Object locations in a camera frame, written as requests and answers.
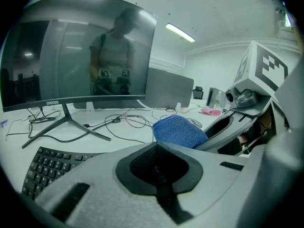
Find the black keyboard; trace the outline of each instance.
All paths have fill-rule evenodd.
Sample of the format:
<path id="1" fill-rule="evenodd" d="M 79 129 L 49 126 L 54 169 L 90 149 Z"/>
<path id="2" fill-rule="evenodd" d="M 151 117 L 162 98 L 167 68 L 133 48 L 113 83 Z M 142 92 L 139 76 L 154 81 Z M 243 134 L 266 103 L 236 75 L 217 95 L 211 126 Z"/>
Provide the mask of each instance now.
<path id="1" fill-rule="evenodd" d="M 73 153 L 40 147 L 28 169 L 22 193 L 35 199 L 42 190 L 82 162 L 102 153 Z"/>

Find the blue towel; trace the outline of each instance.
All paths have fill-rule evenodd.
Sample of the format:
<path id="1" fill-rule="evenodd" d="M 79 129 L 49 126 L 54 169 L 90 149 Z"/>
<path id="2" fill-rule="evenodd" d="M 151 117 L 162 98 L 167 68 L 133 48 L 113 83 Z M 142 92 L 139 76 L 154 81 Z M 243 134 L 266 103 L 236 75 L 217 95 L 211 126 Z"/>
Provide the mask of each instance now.
<path id="1" fill-rule="evenodd" d="M 178 115 L 159 120 L 153 125 L 156 141 L 193 148 L 208 140 L 206 134 L 186 118 Z"/>

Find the monitor screen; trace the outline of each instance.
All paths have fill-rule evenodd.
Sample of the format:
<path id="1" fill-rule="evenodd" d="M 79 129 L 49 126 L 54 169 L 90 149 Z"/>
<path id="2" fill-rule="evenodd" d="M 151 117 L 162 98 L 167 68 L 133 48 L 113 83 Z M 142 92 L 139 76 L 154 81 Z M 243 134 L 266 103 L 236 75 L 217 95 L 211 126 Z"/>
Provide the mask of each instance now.
<path id="1" fill-rule="evenodd" d="M 156 20 L 122 0 L 29 5 L 3 49 L 3 110 L 144 98 Z"/>

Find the computer mouse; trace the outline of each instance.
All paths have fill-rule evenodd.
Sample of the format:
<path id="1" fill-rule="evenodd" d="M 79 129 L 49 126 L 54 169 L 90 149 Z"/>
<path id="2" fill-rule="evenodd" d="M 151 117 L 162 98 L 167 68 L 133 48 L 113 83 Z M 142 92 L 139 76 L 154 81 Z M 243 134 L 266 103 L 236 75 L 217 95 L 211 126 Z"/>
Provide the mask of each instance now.
<path id="1" fill-rule="evenodd" d="M 187 118 L 193 125 L 197 126 L 198 128 L 202 128 L 203 125 L 198 121 L 198 120 L 195 120 L 193 118 Z"/>

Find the desk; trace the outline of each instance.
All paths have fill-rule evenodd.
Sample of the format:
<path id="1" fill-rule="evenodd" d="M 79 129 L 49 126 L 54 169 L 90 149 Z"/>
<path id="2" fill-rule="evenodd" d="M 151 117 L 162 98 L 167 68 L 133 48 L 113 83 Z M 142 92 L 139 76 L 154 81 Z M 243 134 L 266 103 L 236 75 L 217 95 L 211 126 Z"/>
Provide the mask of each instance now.
<path id="1" fill-rule="evenodd" d="M 189 108 L 183 109 L 185 112 L 189 109 L 198 107 L 195 104 L 190 104 Z M 69 111 L 72 115 L 72 118 L 81 123 L 81 124 L 90 124 L 95 125 L 104 121 L 104 119 L 112 114 L 123 114 L 127 109 L 105 109 L 105 110 L 95 110 L 93 113 L 87 113 L 86 110 L 75 109 L 72 104 L 68 105 Z M 48 114 L 54 110 L 61 110 L 61 116 L 63 116 L 62 107 L 60 105 L 46 106 L 44 107 L 44 113 Z M 218 116 L 209 116 L 199 113 L 200 109 L 191 110 L 185 114 L 178 113 L 187 118 L 194 118 L 202 123 L 203 128 L 207 128 L 213 121 L 215 121 Z M 147 120 L 152 123 L 156 122 L 156 119 L 152 117 L 152 111 L 140 111 L 136 109 L 131 109 L 127 114 L 141 115 L 144 116 Z M 157 109 L 153 111 L 153 116 L 160 118 L 163 115 L 172 114 L 166 112 L 164 109 Z M 29 112 L 26 109 L 18 110 L 14 112 L 4 113 L 2 116 L 5 119 L 9 120 L 9 125 L 13 120 L 17 119 L 26 119 L 29 116 Z M 33 125 L 32 136 L 40 132 L 42 129 L 51 125 L 53 122 L 46 122 Z M 26 133 L 29 130 L 28 121 L 17 121 L 14 122 L 10 133 Z M 87 153 L 98 153 L 98 152 L 112 152 L 117 151 L 129 146 L 137 145 L 138 142 L 126 141 L 118 139 L 108 132 L 106 127 L 102 127 L 97 130 L 98 133 L 101 133 L 105 136 L 112 138 L 112 141 L 105 141 L 100 138 L 97 138 L 91 134 L 70 143 L 60 143 L 53 139 L 43 137 L 39 138 L 32 144 L 30 144 L 25 149 L 22 149 L 21 146 L 28 140 L 28 135 L 13 135 L 8 136 L 7 141 L 5 141 L 5 135 L 9 129 L 9 125 L 0 130 L 0 163 L 10 180 L 13 188 L 17 192 L 21 192 L 24 178 L 27 174 L 29 165 L 33 157 L 35 156 L 38 148 L 40 146 L 54 149 L 62 150 L 68 152 L 87 152 Z M 145 126 L 144 128 L 134 128 L 131 127 L 127 122 L 121 121 L 120 123 L 113 123 L 108 125 L 108 128 L 116 135 L 124 138 L 137 139 L 142 142 L 149 143 L 152 141 L 152 130 L 150 127 Z M 84 131 L 65 123 L 54 130 L 50 131 L 48 134 L 52 135 L 61 140 L 68 140 L 82 135 Z"/>

